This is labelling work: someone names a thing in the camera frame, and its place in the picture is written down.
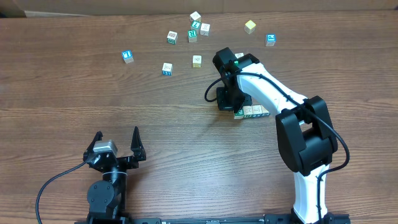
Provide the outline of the blue D letter block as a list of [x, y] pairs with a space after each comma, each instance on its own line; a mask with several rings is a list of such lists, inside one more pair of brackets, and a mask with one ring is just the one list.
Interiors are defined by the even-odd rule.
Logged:
[[244, 54], [243, 53], [238, 53], [238, 54], [235, 54], [235, 56], [236, 56], [236, 58], [240, 58], [240, 57], [243, 57]]

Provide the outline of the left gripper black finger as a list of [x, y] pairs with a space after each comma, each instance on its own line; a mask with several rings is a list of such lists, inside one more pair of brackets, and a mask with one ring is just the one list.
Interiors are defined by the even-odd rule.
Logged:
[[132, 135], [131, 151], [133, 152], [133, 157], [136, 161], [140, 162], [146, 160], [146, 151], [142, 144], [139, 128], [137, 126], [134, 127], [134, 132]]
[[95, 134], [95, 136], [94, 136], [92, 142], [90, 143], [90, 145], [87, 147], [86, 151], [83, 153], [83, 155], [84, 156], [88, 156], [89, 154], [91, 154], [93, 152], [93, 148], [94, 148], [95, 143], [97, 141], [101, 141], [102, 137], [103, 137], [103, 133], [101, 131], [98, 131]]

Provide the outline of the blue T letter block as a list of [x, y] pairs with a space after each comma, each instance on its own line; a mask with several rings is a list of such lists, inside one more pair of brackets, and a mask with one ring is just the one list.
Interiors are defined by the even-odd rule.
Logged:
[[262, 106], [261, 105], [252, 105], [252, 117], [260, 117], [262, 116]]

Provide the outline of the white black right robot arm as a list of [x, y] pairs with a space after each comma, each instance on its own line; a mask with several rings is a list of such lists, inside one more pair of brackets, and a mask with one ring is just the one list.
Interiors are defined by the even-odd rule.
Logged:
[[212, 62], [224, 84], [216, 89], [219, 110], [237, 113], [254, 98], [274, 116], [280, 156], [294, 173], [292, 221], [327, 222], [325, 177], [338, 144], [326, 103], [287, 88], [252, 54], [237, 57], [227, 47]]

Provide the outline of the green F letter block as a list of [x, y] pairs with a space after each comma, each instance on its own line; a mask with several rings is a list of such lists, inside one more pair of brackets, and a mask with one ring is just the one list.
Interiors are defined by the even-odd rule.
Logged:
[[234, 114], [234, 119], [243, 119], [244, 118], [244, 111], [239, 110], [237, 113]]

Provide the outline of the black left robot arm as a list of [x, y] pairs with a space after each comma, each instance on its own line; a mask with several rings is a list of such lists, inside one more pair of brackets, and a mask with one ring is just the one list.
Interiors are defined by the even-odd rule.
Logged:
[[127, 171], [137, 169], [139, 162], [146, 160], [146, 152], [135, 127], [132, 140], [132, 155], [118, 157], [118, 149], [112, 140], [102, 140], [98, 131], [83, 153], [83, 161], [90, 168], [102, 173], [102, 179], [94, 182], [88, 189], [86, 199], [89, 203], [87, 223], [133, 223], [126, 212]]

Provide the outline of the green R letter block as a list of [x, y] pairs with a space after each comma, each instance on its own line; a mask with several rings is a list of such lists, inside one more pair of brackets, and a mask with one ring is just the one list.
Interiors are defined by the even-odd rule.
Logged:
[[253, 116], [252, 106], [243, 106], [244, 118], [251, 118]]

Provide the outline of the yellow-top wooden block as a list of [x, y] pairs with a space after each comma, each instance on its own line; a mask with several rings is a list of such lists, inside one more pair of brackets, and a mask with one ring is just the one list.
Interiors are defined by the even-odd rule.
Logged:
[[265, 107], [261, 106], [261, 109], [263, 116], [270, 116], [270, 112], [267, 109], [265, 109]]

